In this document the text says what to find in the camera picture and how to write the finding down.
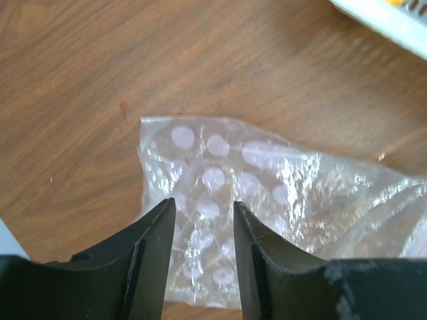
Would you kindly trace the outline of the clear zip top bag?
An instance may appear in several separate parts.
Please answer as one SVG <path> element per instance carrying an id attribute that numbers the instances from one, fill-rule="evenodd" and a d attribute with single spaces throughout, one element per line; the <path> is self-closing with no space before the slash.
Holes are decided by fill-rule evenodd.
<path id="1" fill-rule="evenodd" d="M 222 117 L 144 117 L 142 211 L 174 198 L 165 300 L 241 306 L 233 204 L 323 259 L 426 256 L 426 178 Z"/>

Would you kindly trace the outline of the white perforated plastic basket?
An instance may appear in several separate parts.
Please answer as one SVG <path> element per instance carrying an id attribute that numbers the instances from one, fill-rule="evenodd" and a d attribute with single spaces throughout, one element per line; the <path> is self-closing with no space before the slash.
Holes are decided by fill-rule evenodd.
<path id="1" fill-rule="evenodd" d="M 384 0 L 330 0 L 343 13 L 426 59 L 426 1 L 394 7 Z"/>

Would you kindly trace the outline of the yellow fake banana bunch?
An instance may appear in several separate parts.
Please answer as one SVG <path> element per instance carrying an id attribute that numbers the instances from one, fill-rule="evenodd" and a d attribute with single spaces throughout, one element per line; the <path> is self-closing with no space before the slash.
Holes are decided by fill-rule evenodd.
<path id="1" fill-rule="evenodd" d="M 407 0 L 386 0 L 386 2 L 394 7 L 401 7 L 407 2 Z"/>

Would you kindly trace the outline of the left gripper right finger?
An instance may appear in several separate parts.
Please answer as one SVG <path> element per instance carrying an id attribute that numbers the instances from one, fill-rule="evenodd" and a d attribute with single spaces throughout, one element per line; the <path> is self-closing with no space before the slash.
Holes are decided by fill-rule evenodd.
<path id="1" fill-rule="evenodd" d="M 234 203 L 244 319 L 425 319 L 425 259 L 323 260 Z"/>

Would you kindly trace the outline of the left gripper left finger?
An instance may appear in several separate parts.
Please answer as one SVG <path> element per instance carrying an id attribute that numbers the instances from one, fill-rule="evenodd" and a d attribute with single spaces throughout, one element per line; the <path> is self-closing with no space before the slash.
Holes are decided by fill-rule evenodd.
<path id="1" fill-rule="evenodd" d="M 67 262 L 1 256 L 2 319 L 161 319 L 175 200 Z"/>

